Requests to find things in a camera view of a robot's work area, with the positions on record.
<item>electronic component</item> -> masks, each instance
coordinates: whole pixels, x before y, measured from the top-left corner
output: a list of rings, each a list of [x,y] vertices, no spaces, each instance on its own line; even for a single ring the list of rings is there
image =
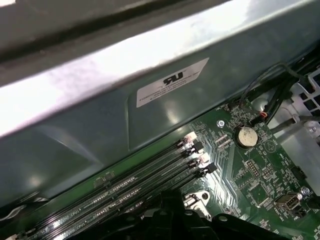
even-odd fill
[[[290,211],[290,213],[293,216],[297,216],[299,218],[303,218],[307,214],[307,211],[302,206],[297,205],[294,209],[292,209]]]
[[[274,201],[275,205],[286,210],[292,210],[300,204],[299,198],[295,193],[287,193]]]
[[[320,210],[320,196],[312,196],[307,202],[307,206],[311,209],[319,209]]]
[[[237,128],[234,138],[237,145],[245,149],[252,148],[258,143],[257,132],[249,126]]]
[[[307,178],[306,174],[301,170],[299,166],[294,166],[290,169],[295,178],[299,181],[305,180]]]
[[[198,157],[198,159],[200,160],[201,164],[206,164],[210,161],[210,156],[208,153],[204,153],[201,156]]]
[[[263,171],[262,176],[264,179],[268,179],[274,173],[274,169],[272,167],[268,167]]]
[[[197,139],[197,134],[192,131],[185,135],[182,139],[177,142],[178,147],[182,147],[185,144],[192,143],[195,139]]]
[[[203,149],[204,149],[204,145],[202,144],[202,142],[194,140],[193,141],[193,148],[195,149],[195,151],[197,153],[202,153]]]
[[[268,194],[261,184],[256,185],[249,190],[252,199],[255,201],[255,206],[260,207],[268,198]]]
[[[252,119],[251,121],[249,121],[249,125],[254,127],[255,125],[259,124],[259,123],[263,123],[265,121],[265,118],[261,115],[257,116],[256,118]]]
[[[255,166],[255,163],[253,160],[247,161],[246,165],[256,178],[260,176],[259,169]]]

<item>sticker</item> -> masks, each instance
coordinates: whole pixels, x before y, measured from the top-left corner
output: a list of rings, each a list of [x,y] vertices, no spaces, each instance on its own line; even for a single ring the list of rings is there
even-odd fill
[[[161,96],[196,80],[209,58],[183,68],[160,80],[140,88],[136,93],[136,107],[139,108]]]

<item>connector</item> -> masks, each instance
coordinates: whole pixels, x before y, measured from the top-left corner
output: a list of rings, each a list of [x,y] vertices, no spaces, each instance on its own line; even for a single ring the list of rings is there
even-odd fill
[[[197,166],[199,166],[199,160],[198,159],[192,159],[192,160],[190,160],[189,162],[188,162],[188,166],[190,167],[190,168],[194,168],[194,167],[197,167]]]
[[[290,212],[293,216],[297,216],[299,218],[303,218],[305,215],[307,215],[306,210],[300,205],[296,206]]]
[[[277,198],[274,203],[281,208],[292,210],[299,205],[300,201],[296,194],[288,193]]]
[[[192,143],[195,139],[197,139],[197,134],[192,131],[180,139],[177,146],[182,147],[184,144]]]
[[[192,146],[195,151],[199,154],[204,152],[204,145],[202,144],[202,142],[194,140],[193,141],[193,146]]]
[[[205,152],[204,154],[202,154],[201,156],[199,156],[198,159],[200,160],[200,163],[206,164],[206,163],[209,162],[210,156],[209,156],[208,153]]]

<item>wire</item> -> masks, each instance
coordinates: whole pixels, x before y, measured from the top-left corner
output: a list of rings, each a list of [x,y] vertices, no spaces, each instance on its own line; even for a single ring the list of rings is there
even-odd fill
[[[278,62],[274,65],[272,65],[271,67],[269,67],[267,70],[265,70],[261,75],[259,75],[255,80],[253,80],[249,86],[245,89],[244,93],[241,95],[240,100],[239,100],[239,107],[242,108],[243,110],[247,111],[247,112],[251,112],[251,113],[255,113],[255,114],[259,114],[260,112],[257,110],[252,110],[249,108],[244,107],[244,103],[245,103],[245,98],[247,96],[247,94],[250,92],[250,90],[257,85],[261,80],[263,80],[271,71],[273,71],[276,68],[282,67],[284,68],[291,76],[298,78],[298,79],[306,79],[305,76],[295,72],[294,70],[292,70],[286,63],[284,62]]]
[[[320,122],[320,116],[299,116],[300,122]],[[293,118],[290,118],[282,123],[280,123],[278,126],[270,129],[270,131],[273,134],[276,134],[292,125],[294,125],[296,121]]]
[[[260,112],[260,115],[265,119],[268,117],[268,113],[264,112],[264,111],[261,111]]]
[[[287,93],[296,82],[294,80],[288,81],[285,84],[281,84],[275,91],[272,99],[265,108],[265,111],[269,112],[269,116],[266,120],[266,124],[269,124],[273,117],[276,115],[283,101],[287,98]]]

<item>black plastic part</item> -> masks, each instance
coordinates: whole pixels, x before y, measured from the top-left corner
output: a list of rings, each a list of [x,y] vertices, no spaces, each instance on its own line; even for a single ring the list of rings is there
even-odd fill
[[[292,213],[292,215],[297,216],[299,218],[303,218],[307,214],[306,210],[300,205],[296,206],[290,212]]]
[[[306,204],[311,209],[320,209],[320,196],[313,196]]]
[[[265,118],[263,116],[257,116],[256,118],[249,121],[249,125],[254,127],[255,125],[259,123],[263,123],[265,121]]]
[[[200,150],[204,149],[204,145],[200,141],[193,141],[193,147],[194,149],[199,152]]]
[[[306,174],[301,170],[299,166],[294,166],[290,170],[298,181],[305,180],[307,178]]]
[[[307,78],[300,79],[299,83],[309,94],[312,94],[316,91]]]
[[[207,173],[212,174],[215,170],[217,170],[217,166],[212,162],[208,166],[206,166]]]
[[[288,240],[286,237],[228,214],[218,214],[213,217],[211,227],[219,240]]]

